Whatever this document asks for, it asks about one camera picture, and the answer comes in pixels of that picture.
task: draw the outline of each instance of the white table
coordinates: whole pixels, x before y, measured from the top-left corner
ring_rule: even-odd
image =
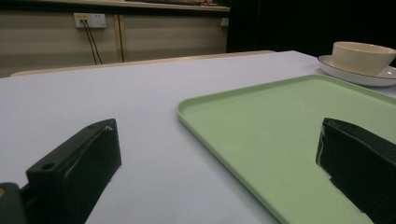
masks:
[[[177,118],[182,100],[323,74],[296,51],[0,79],[0,181],[83,127],[117,120],[122,166],[87,223],[277,223]],[[395,87],[376,88],[396,97]]]

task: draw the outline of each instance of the black cable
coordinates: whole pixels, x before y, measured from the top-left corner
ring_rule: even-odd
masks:
[[[90,28],[90,25],[88,25],[88,23],[87,23],[87,27],[88,27],[88,31],[90,32],[90,35],[91,35],[91,38],[92,38],[93,45],[95,46],[95,49],[96,49],[96,55],[98,56],[99,62],[100,62],[101,64],[103,64],[103,62],[102,62],[102,59],[101,59],[101,58],[100,58],[100,56],[99,56],[98,48],[96,47],[95,39],[93,39],[93,35],[92,35],[92,33],[91,33],[91,28]]]
[[[85,25],[85,21],[81,21],[81,22],[84,25],[85,33],[87,33],[88,40],[90,41],[93,60],[95,61],[95,64],[98,64],[96,62],[96,57],[95,57],[95,53],[93,52],[93,46],[92,46],[91,38],[90,38],[90,35],[88,34],[88,30],[87,30],[87,26]]]

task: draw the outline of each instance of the plastic tray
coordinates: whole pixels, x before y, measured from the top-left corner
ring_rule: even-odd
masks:
[[[183,123],[282,223],[372,223],[317,166],[324,118],[396,142],[396,99],[310,75],[183,101]]]

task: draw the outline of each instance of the wall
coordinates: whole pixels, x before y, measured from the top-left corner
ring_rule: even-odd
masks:
[[[124,25],[121,35],[119,18]],[[131,62],[225,53],[227,29],[220,22],[221,18],[106,14],[107,28],[92,34],[105,63]],[[76,28],[72,13],[0,11],[0,77],[93,64],[88,37]]]

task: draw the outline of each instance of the saucer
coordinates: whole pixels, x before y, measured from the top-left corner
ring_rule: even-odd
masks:
[[[332,55],[318,57],[320,68],[332,77],[343,79],[362,86],[386,87],[396,85],[396,68],[388,66],[375,77],[348,72],[332,63]]]

